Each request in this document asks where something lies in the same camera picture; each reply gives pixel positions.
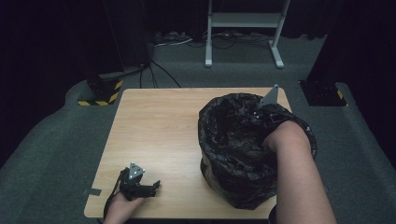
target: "white metal stand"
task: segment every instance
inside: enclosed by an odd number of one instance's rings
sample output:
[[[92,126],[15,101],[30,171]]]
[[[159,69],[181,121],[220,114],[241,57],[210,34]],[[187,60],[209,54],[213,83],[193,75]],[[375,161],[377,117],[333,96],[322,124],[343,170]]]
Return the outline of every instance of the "white metal stand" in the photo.
[[[274,40],[268,42],[273,53],[277,68],[283,68],[277,43],[282,32],[283,23],[286,19],[290,0],[285,0],[282,12],[280,13],[213,13],[212,0],[209,0],[209,10],[207,13],[207,41],[205,53],[205,66],[212,66],[212,27],[261,27],[276,28]]]

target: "black curtain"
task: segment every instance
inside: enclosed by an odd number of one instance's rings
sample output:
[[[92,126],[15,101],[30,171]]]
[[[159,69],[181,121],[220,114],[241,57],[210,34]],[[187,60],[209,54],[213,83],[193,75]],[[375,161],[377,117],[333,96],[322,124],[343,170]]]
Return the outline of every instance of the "black curtain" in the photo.
[[[291,0],[282,35],[297,38],[323,37],[332,27],[344,0]],[[166,34],[172,31],[186,32],[194,40],[201,40],[207,29],[208,0],[147,0],[148,16],[156,30]],[[214,12],[279,12],[283,1],[279,0],[213,0]],[[241,29],[242,33],[251,29]],[[255,29],[260,33],[274,31]]]

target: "person's left hand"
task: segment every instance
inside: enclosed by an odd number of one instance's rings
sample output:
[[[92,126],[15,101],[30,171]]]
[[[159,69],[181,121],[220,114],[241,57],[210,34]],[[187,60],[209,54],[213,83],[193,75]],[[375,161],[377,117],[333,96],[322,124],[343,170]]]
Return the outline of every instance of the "person's left hand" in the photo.
[[[116,194],[107,210],[104,224],[121,224],[126,222],[134,210],[139,207],[144,198],[135,198],[128,201],[122,193]]]

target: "black plastic bag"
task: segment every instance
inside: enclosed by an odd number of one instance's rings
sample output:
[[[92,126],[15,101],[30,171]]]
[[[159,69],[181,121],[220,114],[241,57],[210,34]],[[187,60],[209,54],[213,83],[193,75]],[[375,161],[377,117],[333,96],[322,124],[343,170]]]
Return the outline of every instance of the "black plastic bag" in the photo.
[[[199,113],[201,172],[210,188],[235,208],[253,210],[276,195],[276,154],[262,142],[280,123],[290,119],[308,129],[316,153],[307,124],[281,105],[258,110],[261,98],[231,93],[214,98]]]

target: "wooden table top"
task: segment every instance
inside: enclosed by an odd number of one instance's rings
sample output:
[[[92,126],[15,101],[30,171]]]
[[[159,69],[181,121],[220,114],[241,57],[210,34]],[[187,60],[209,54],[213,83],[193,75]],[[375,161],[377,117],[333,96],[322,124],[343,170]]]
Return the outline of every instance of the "wooden table top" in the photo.
[[[278,88],[278,103],[288,110],[285,92]],[[142,185],[161,180],[156,197],[135,211],[138,218],[268,218],[276,196],[254,211],[235,209],[207,184],[200,170],[198,113],[213,98],[228,93],[264,96],[271,88],[197,88],[125,90],[110,130],[93,189],[84,210],[86,217],[102,217],[120,171],[133,161],[146,170]]]

